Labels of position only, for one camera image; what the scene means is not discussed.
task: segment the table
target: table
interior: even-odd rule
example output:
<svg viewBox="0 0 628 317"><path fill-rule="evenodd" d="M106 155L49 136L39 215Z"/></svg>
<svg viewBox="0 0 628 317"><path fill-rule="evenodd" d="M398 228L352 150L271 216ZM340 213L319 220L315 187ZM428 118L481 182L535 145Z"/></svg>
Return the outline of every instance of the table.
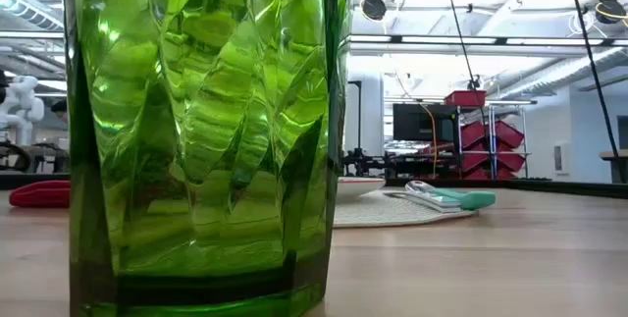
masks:
<svg viewBox="0 0 628 317"><path fill-rule="evenodd" d="M496 190L480 216L337 230L307 317L613 317L628 310L628 200ZM68 215L0 200L0 311L68 316Z"/></svg>
<svg viewBox="0 0 628 317"><path fill-rule="evenodd" d="M612 151L605 151L600 153L600 157L603 161L610 162L610 171L612 176L612 182L614 184L621 184L620 168L624 168L624 172L628 174L628 149L618 149L617 155L619 155L619 161L615 159L615 155Z"/></svg>

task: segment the stacked bins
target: stacked bins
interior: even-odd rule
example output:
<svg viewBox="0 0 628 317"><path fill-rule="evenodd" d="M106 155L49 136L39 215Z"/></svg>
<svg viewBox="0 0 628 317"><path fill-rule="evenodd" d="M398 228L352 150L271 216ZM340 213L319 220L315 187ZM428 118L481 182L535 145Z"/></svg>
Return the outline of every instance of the stacked bins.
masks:
<svg viewBox="0 0 628 317"><path fill-rule="evenodd" d="M466 180L490 179L491 156L489 155L488 126L474 122L462 128L462 173ZM515 127L503 122L496 122L497 136L497 179L510 180L525 164L525 157L513 153L523 142L524 134Z"/></svg>

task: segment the teal handle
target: teal handle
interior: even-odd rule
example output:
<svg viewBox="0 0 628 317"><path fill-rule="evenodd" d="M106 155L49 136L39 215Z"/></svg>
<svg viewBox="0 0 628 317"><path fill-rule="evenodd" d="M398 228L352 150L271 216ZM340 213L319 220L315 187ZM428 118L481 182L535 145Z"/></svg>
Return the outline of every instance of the teal handle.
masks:
<svg viewBox="0 0 628 317"><path fill-rule="evenodd" d="M496 202L495 194L487 191L460 192L453 189L434 188L432 193L456 199L460 202L460 209L463 210L478 210Z"/></svg>

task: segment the black pole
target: black pole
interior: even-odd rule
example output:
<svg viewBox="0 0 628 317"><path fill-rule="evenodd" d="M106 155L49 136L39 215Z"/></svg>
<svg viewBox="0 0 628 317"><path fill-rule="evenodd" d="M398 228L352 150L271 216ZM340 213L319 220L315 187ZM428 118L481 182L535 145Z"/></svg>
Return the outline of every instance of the black pole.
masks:
<svg viewBox="0 0 628 317"><path fill-rule="evenodd" d="M362 148L362 81L350 81L357 86L357 147Z"/></svg>
<svg viewBox="0 0 628 317"><path fill-rule="evenodd" d="M598 91L598 99L602 106L602 113L604 117L604 123L606 125L606 132L608 133L608 141L612 149L612 154L619 166L619 179L623 184L626 184L626 169L621 166L621 160L617 151L617 144L615 143L615 136L612 133L612 126L610 125L610 117L608 116L608 109L606 108L606 102L604 101L604 95L602 92L602 85L600 83L600 75L598 74L598 67L596 66L596 60L593 57L593 50L591 49L591 43L589 41L589 33L587 32L584 14L580 9L580 0L573 0L576 4L576 12L578 13L578 20L580 21L580 27L582 28L582 36L585 39L585 46L587 47L587 55L589 56L589 62L591 64L591 72L593 73L593 79L596 82L596 90Z"/></svg>

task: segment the red box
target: red box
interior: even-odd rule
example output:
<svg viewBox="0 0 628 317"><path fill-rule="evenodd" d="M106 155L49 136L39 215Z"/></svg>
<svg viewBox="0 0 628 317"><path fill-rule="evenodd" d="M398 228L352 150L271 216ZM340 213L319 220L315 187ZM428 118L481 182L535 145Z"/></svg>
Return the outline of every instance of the red box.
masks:
<svg viewBox="0 0 628 317"><path fill-rule="evenodd" d="M484 107L487 101L485 90L457 90L445 98L445 105L460 107Z"/></svg>
<svg viewBox="0 0 628 317"><path fill-rule="evenodd" d="M513 149L518 148L523 142L524 134L504 121L495 123L495 133L499 140Z"/></svg>
<svg viewBox="0 0 628 317"><path fill-rule="evenodd" d="M462 128L462 139L460 139L462 142L462 148L467 149L478 142L478 140L482 139L482 137L484 137L485 130L486 136L489 137L489 130L486 127L483 127L479 121L464 126Z"/></svg>
<svg viewBox="0 0 628 317"><path fill-rule="evenodd" d="M513 149L521 145L525 136L522 132L504 121L497 121L495 123L495 132L498 140ZM474 145L484 137L485 133L488 137L490 133L489 128L487 126L482 127L479 121L464 126L462 128L462 139L460 139L462 148L467 149Z"/></svg>
<svg viewBox="0 0 628 317"><path fill-rule="evenodd" d="M472 171L484 163L490 161L491 156L488 154L487 148L483 143L479 142L467 151L486 151L485 154L469 154L462 152L462 172L467 173ZM512 149L508 145L500 142L497 145L497 167L500 169L500 165L506 167L509 171L518 172L526 162L526 158L520 154L511 154Z"/></svg>
<svg viewBox="0 0 628 317"><path fill-rule="evenodd" d="M471 172L465 175L464 180L490 180L491 179L491 170L485 170L483 168L478 168L474 172ZM506 169L499 169L497 171L497 179L502 181L508 181L514 179L514 175L512 175Z"/></svg>
<svg viewBox="0 0 628 317"><path fill-rule="evenodd" d="M484 144L482 143L478 143L474 147L467 150L468 151L487 151ZM479 167L483 163L489 161L490 159L491 157L489 156L488 152L486 154L468 154L468 153L465 154L464 151L462 151L462 172L466 173L468 171L471 171Z"/></svg>

